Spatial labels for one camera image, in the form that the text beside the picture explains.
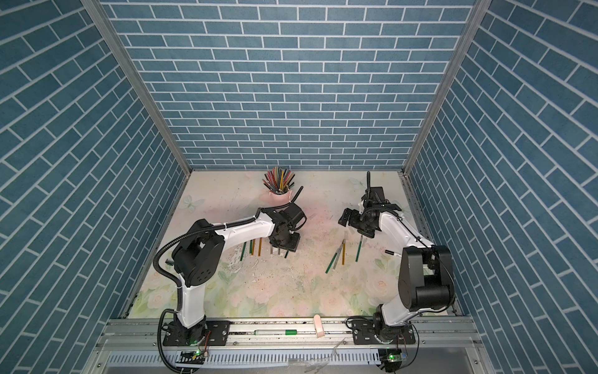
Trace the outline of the yellow carving knife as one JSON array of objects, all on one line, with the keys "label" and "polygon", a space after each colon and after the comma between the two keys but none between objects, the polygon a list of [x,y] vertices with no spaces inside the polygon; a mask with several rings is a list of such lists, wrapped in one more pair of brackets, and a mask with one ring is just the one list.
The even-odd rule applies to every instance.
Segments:
[{"label": "yellow carving knife", "polygon": [[343,240],[342,249],[341,250],[342,250],[342,252],[341,252],[341,259],[342,259],[341,260],[341,264],[344,266],[345,265],[345,261],[346,261],[345,260],[346,259],[346,240],[345,239]]}]

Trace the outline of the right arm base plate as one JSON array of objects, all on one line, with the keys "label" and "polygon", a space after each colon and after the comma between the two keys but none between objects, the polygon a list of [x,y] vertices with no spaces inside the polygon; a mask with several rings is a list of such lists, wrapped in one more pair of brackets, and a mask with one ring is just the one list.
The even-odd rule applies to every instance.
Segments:
[{"label": "right arm base plate", "polygon": [[352,316],[345,320],[355,345],[409,345],[416,344],[411,326],[388,327],[364,316]]}]

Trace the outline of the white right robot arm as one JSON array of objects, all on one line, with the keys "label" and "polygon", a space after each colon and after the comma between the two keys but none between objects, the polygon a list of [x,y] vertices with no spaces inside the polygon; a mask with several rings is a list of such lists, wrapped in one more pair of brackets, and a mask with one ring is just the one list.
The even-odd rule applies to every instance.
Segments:
[{"label": "white right robot arm", "polygon": [[417,234],[405,221],[401,208],[386,199],[382,187],[368,186],[360,207],[345,209],[339,224],[370,239],[381,232],[398,246],[388,252],[400,257],[398,295],[378,306],[373,317],[375,329],[403,327],[416,316],[441,313],[454,304],[456,285],[449,248]]}]

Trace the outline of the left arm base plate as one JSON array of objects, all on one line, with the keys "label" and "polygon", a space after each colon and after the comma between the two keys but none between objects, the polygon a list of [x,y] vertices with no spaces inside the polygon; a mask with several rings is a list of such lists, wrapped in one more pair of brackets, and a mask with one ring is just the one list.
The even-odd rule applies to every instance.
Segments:
[{"label": "left arm base plate", "polygon": [[175,319],[161,327],[163,333],[162,344],[167,347],[183,346],[225,346],[230,332],[230,321],[203,321],[194,327],[183,327]]}]

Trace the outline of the silver carving knife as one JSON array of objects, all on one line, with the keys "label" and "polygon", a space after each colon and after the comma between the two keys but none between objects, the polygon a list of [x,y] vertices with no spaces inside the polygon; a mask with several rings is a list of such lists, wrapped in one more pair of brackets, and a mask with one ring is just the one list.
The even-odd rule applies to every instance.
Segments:
[{"label": "silver carving knife", "polygon": [[334,254],[333,269],[336,268],[337,264],[339,263],[340,257],[342,257],[343,247],[344,247],[344,244],[341,243]]}]

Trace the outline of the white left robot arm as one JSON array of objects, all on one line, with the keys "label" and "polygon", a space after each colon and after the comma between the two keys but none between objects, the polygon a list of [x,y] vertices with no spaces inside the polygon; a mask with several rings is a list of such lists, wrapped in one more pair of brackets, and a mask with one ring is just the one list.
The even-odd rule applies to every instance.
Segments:
[{"label": "white left robot arm", "polygon": [[178,290],[176,316],[185,328],[206,318],[205,284],[216,275],[223,253],[254,239],[267,238],[272,247],[296,252],[300,228],[307,216],[295,203],[259,208],[253,216],[224,224],[196,221],[188,233],[175,241],[171,254]]}]

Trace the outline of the dark green carving knife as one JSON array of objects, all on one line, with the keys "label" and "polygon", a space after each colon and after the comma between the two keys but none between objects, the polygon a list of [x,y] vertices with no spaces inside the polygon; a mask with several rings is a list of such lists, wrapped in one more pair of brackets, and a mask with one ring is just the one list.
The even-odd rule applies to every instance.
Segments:
[{"label": "dark green carving knife", "polygon": [[330,272],[331,268],[333,267],[334,263],[336,262],[337,257],[338,257],[338,251],[336,251],[334,253],[333,258],[330,260],[330,263],[325,270],[325,274],[328,274],[328,272]]}]

